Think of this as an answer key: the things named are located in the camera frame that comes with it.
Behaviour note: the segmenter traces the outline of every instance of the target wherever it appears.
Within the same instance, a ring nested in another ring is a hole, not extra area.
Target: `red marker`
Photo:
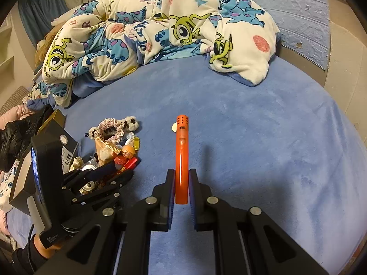
[[[186,205],[189,192],[189,118],[177,117],[176,132],[176,204]]]

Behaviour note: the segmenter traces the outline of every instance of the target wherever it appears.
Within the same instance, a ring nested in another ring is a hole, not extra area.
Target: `silver bolt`
[[[145,202],[148,204],[148,205],[152,205],[152,204],[155,204],[157,202],[157,198],[154,197],[154,196],[149,196],[145,199]]]
[[[113,209],[112,208],[104,208],[102,211],[103,216],[111,216],[113,214]]]
[[[252,207],[251,209],[250,209],[250,213],[252,214],[252,215],[256,215],[256,216],[258,216],[258,215],[260,215],[261,214],[261,209],[259,208],[259,207]]]
[[[215,205],[217,202],[219,202],[219,199],[216,196],[209,196],[207,198],[207,202],[209,204]]]

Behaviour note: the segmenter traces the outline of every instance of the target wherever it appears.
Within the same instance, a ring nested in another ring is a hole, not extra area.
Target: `orange cylinder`
[[[189,192],[189,118],[185,115],[177,117],[176,132],[176,204],[186,205]]]

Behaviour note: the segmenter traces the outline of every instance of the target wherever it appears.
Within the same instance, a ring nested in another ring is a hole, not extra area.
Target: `plush toy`
[[[89,137],[91,140],[93,140],[95,138],[95,133],[97,129],[97,127],[92,127],[91,129],[89,129],[89,131],[85,134],[86,138]]]
[[[139,128],[139,123],[134,116],[126,117],[121,121],[124,123],[124,127],[122,129],[125,132],[132,132]]]
[[[102,138],[110,143],[123,145],[129,139],[134,139],[133,131],[139,128],[139,123],[134,116],[128,116],[122,120],[114,118],[104,119],[98,127],[92,127],[85,134],[90,139]]]

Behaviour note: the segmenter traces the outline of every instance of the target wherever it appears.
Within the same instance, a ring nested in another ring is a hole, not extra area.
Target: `black jacket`
[[[37,134],[38,129],[54,112],[48,104],[33,115],[6,124],[0,130],[0,170],[8,172],[15,159],[20,159],[31,143],[31,137]]]

